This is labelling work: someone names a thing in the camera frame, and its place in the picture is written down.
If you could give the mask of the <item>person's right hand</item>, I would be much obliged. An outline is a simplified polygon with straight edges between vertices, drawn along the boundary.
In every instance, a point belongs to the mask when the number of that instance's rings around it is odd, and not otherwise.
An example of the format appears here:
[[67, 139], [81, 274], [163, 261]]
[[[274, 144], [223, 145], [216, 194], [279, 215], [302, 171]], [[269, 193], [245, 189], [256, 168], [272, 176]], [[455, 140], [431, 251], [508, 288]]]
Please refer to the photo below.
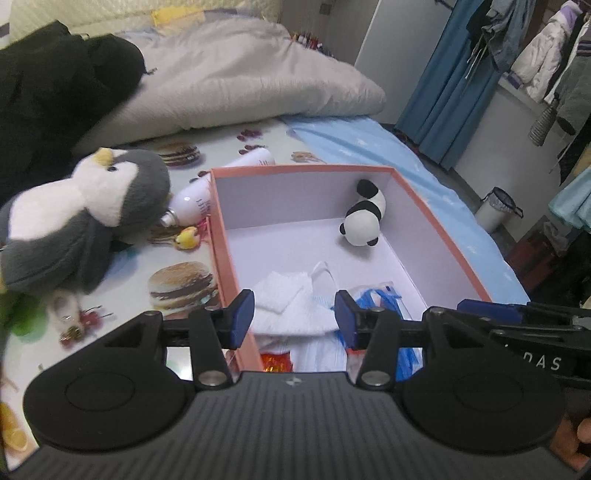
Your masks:
[[591, 441], [591, 419], [585, 418], [575, 425], [564, 418], [551, 441], [550, 450], [576, 471], [581, 471], [590, 460], [589, 454], [581, 451], [582, 445]]

